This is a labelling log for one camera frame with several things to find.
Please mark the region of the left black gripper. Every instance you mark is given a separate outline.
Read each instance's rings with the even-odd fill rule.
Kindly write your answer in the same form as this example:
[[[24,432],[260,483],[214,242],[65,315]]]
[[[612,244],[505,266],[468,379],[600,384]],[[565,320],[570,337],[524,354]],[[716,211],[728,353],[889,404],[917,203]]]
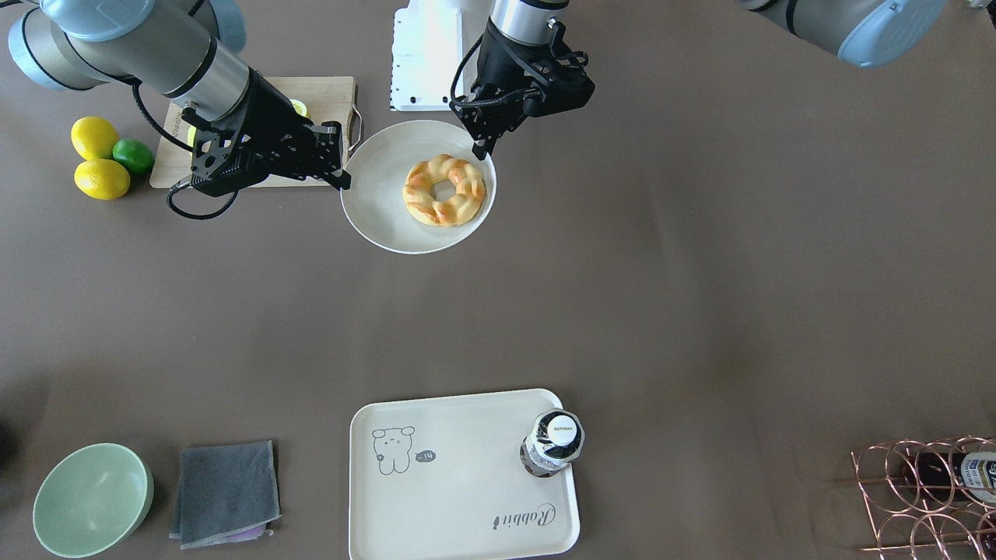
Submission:
[[[595,84],[587,77],[586,52],[565,42],[566,26],[555,21],[552,36],[538,45],[520,44],[488,22],[482,36],[460,61],[477,54],[478,74],[468,96],[451,93],[451,110],[474,141],[472,153],[483,162],[505,132],[528,117],[544,117],[587,105]]]

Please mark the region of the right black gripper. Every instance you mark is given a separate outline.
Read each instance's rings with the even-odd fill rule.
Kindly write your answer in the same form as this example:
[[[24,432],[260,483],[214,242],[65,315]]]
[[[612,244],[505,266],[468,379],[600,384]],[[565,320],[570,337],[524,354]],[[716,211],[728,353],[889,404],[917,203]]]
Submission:
[[[342,166],[342,126],[314,124],[299,116],[288,98],[254,70],[236,75],[233,85],[215,96],[216,75],[206,72],[189,90],[170,91],[181,116],[198,128],[190,174],[172,191],[192,187],[209,196],[237,194],[270,175],[324,180],[342,191],[351,174]]]

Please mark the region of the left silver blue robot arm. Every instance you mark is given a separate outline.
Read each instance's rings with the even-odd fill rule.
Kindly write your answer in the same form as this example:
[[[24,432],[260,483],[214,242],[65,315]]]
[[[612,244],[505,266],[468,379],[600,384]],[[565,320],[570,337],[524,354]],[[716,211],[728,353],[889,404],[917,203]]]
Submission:
[[[587,53],[566,45],[566,1],[494,1],[482,35],[468,50],[477,76],[467,95],[451,94],[451,110],[485,159],[526,118],[584,107],[595,85]],[[878,68],[899,59],[926,35],[942,1],[740,1],[755,13],[837,59]]]

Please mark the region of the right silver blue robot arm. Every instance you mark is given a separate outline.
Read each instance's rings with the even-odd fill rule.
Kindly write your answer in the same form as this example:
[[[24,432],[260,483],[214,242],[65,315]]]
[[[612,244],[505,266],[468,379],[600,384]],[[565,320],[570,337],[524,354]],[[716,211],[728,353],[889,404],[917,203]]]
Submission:
[[[271,175],[351,185],[342,126],[314,124],[239,56],[232,1],[40,1],[15,22],[8,47],[37,84],[86,91],[141,82],[197,130],[184,184],[235,194]]]

